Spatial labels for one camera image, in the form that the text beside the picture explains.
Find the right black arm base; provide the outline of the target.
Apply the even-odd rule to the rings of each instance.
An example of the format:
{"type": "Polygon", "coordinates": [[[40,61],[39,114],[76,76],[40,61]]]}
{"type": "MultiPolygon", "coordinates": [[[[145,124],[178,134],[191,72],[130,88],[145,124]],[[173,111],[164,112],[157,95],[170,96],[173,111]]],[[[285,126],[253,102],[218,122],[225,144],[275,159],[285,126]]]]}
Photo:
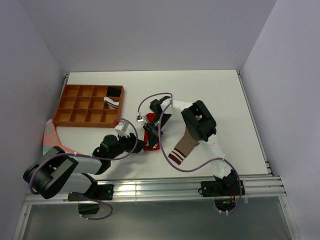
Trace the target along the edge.
{"type": "Polygon", "coordinates": [[[240,181],[240,185],[237,181],[227,184],[222,181],[202,181],[198,193],[203,197],[231,197],[240,196],[241,191],[241,195],[244,196],[246,191],[242,180],[240,181]]]}

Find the red christmas sock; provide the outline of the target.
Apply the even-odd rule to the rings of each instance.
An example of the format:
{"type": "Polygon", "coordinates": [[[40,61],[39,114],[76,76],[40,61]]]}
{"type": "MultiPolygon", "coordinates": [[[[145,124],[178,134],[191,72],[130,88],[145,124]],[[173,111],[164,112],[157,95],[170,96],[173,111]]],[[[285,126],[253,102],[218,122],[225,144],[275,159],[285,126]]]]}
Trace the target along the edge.
{"type": "MultiPolygon", "coordinates": [[[[152,112],[150,112],[146,115],[147,119],[150,122],[153,122],[155,120],[156,116],[157,115],[152,112]]],[[[145,152],[153,152],[153,151],[157,151],[160,149],[158,140],[155,140],[154,136],[152,134],[151,135],[148,134],[148,131],[146,129],[144,130],[143,140],[146,142],[146,145],[143,147],[143,150],[145,152]]]]}

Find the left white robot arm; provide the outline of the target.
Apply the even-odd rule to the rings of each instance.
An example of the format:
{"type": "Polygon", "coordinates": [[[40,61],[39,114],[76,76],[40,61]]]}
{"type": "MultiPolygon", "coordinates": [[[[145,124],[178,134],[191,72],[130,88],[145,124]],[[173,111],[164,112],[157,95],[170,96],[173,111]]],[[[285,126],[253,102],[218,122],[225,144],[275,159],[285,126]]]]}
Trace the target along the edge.
{"type": "Polygon", "coordinates": [[[49,149],[39,160],[32,164],[23,174],[23,179],[32,184],[32,189],[44,199],[50,199],[60,192],[80,194],[86,200],[110,200],[112,190],[98,186],[98,181],[91,175],[101,175],[111,167],[110,160],[123,153],[139,153],[147,142],[129,136],[106,135],[100,145],[94,149],[93,156],[83,157],[66,155],[59,146],[49,149]]]}

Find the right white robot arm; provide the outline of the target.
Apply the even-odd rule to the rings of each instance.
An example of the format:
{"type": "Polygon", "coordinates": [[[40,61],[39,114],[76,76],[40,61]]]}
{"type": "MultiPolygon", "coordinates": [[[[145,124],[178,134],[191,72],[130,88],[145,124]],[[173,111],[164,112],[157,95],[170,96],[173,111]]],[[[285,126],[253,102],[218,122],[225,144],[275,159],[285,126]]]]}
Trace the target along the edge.
{"type": "Polygon", "coordinates": [[[201,100],[195,102],[184,102],[176,100],[167,92],[163,93],[161,99],[154,99],[149,106],[150,110],[156,115],[154,120],[137,113],[137,122],[143,122],[143,129],[148,136],[148,145],[152,148],[155,144],[164,149],[162,143],[162,127],[168,122],[171,116],[181,117],[185,124],[183,137],[169,153],[163,153],[163,157],[168,164],[175,170],[182,173],[193,173],[204,168],[206,165],[213,164],[215,189],[220,195],[227,195],[232,190],[241,191],[243,189],[238,172],[232,164],[226,160],[217,136],[217,123],[206,105],[201,100]],[[179,166],[199,145],[206,142],[217,154],[214,157],[193,169],[181,169],[179,166]]]}

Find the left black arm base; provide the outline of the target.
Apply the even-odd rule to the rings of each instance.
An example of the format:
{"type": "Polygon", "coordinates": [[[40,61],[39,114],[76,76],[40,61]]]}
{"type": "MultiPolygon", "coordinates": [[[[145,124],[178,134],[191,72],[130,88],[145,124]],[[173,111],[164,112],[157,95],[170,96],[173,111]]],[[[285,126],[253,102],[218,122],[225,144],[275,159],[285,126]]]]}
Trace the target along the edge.
{"type": "Polygon", "coordinates": [[[110,201],[113,199],[114,185],[113,184],[96,184],[91,186],[85,193],[71,192],[68,194],[67,200],[75,201],[110,201]]]}

